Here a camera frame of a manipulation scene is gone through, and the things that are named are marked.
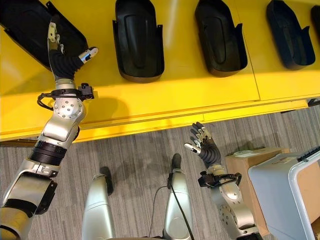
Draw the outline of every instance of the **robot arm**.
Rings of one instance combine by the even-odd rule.
[[[193,125],[191,137],[195,145],[185,143],[188,150],[197,154],[207,171],[201,172],[198,182],[211,190],[212,200],[219,209],[220,219],[233,240],[262,240],[254,217],[245,205],[238,187],[241,174],[229,174],[221,165],[221,154],[206,127],[197,122]]]
[[[23,160],[16,177],[7,189],[0,208],[0,238],[23,240],[28,237],[32,219],[48,210],[55,195],[60,163],[79,133],[85,117],[85,99],[93,98],[92,88],[83,83],[76,89],[74,74],[97,52],[92,47],[79,56],[65,56],[60,43],[59,18],[53,17],[48,30],[48,55],[56,90],[42,93],[38,104],[53,111],[29,157]],[[43,97],[55,100],[53,107],[41,102]]]

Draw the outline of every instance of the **yellow tabletop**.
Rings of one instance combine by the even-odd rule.
[[[299,70],[286,69],[277,52],[267,21],[270,0],[235,0],[261,100],[312,98],[320,95],[320,39],[311,21],[319,0],[286,0],[301,28],[310,26],[315,63]]]
[[[279,58],[273,42],[259,43],[264,43],[263,36],[270,34],[264,0],[246,3],[253,16],[262,14],[258,8],[263,8],[263,17],[259,16],[257,21],[264,22],[266,27],[259,31],[251,27],[257,21],[244,16],[240,1],[224,2],[234,24],[244,24],[248,65],[235,75],[218,78],[205,67],[194,17],[198,0],[152,0],[157,24],[163,25],[165,70],[156,82],[138,84],[123,79],[118,71],[112,27],[115,0],[97,0],[94,4],[53,0],[56,8],[86,36],[89,46],[99,47],[98,55],[75,75],[78,85],[89,83],[95,91],[95,99],[85,101],[88,114],[80,125],[77,141],[307,107],[303,98],[320,95],[305,79],[309,80],[311,75],[310,81],[316,84],[318,61],[301,71],[290,72],[283,67],[276,70],[280,66],[276,64]],[[261,37],[252,40],[252,36]],[[36,136],[52,115],[36,103],[40,93],[55,88],[52,73],[16,45],[3,28],[0,41],[0,140]],[[314,49],[320,56],[320,49]],[[288,76],[280,81],[283,74]],[[296,82],[295,87],[288,86],[290,78]]]
[[[96,128],[115,120],[140,121],[259,100],[250,61],[230,77],[218,78],[207,72],[194,17],[198,0],[152,1],[157,23],[163,25],[165,70],[159,80],[148,84],[129,82],[119,74],[112,27],[115,0],[52,2],[90,46],[99,47],[98,55],[75,75],[78,85],[87,82],[94,87],[96,97],[86,102],[88,114],[82,125]],[[233,0],[225,2],[238,24]],[[0,70],[1,135],[42,129],[52,113],[37,106],[36,100],[41,92],[54,89],[53,77],[3,29]]]

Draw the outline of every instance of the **gray striped carpet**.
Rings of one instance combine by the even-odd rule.
[[[206,124],[221,153],[239,150],[284,147],[303,151],[320,144],[320,107],[284,114],[240,118]],[[102,166],[113,175],[110,197],[117,237],[148,235],[155,191],[166,184],[174,153],[182,156],[192,201],[196,240],[228,240],[211,201],[209,190],[198,186],[201,160],[183,148],[190,137],[189,127],[142,133],[73,144],[57,178],[58,188],[50,209],[34,218],[30,240],[80,240],[82,215],[92,176]],[[0,148],[1,198],[31,148]],[[152,236],[164,225],[168,190],[160,190],[156,201]]]

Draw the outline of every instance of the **black cable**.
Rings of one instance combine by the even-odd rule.
[[[159,188],[155,191],[155,194],[154,194],[154,197],[153,197],[153,207],[152,207],[151,225],[150,225],[150,231],[149,231],[149,235],[148,235],[149,238],[150,238],[150,235],[151,235],[152,227],[153,227],[153,225],[154,225],[154,215],[155,215],[156,197],[157,197],[157,194],[158,194],[159,190],[162,189],[162,188],[166,188],[166,187],[167,187],[167,186],[161,186],[161,187],[159,187]]]
[[[180,211],[181,211],[181,213],[182,213],[182,216],[183,216],[183,219],[184,219],[184,221],[185,221],[186,227],[188,228],[188,231],[189,231],[191,240],[195,240],[194,235],[192,234],[191,228],[190,228],[190,226],[189,226],[188,220],[187,220],[187,218],[186,218],[186,215],[185,215],[185,213],[184,213],[184,211],[183,211],[183,209],[182,209],[182,207],[181,207],[181,205],[180,205],[180,203],[179,203],[179,200],[178,200],[178,198],[177,198],[177,195],[176,195],[176,192],[175,192],[175,190],[174,190],[174,187],[172,186],[171,183],[170,183],[170,186],[171,186],[171,190],[172,190],[172,192],[173,192],[173,195],[174,195],[174,197],[175,197],[176,203],[178,204],[178,206],[179,206],[179,208],[180,208]]]

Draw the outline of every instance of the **cardboard box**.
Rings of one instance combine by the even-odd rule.
[[[297,174],[297,183],[310,223],[320,217],[320,167],[317,162]]]
[[[273,158],[277,154],[289,152],[290,150],[288,148],[268,147],[225,157],[228,172],[233,174],[242,174],[242,180],[239,186],[242,198],[244,203],[251,210],[254,222],[258,227],[261,236],[269,234],[269,230],[260,208],[254,187],[249,178],[248,169]]]
[[[311,224],[311,227],[312,227],[315,239],[320,240],[320,217]]]

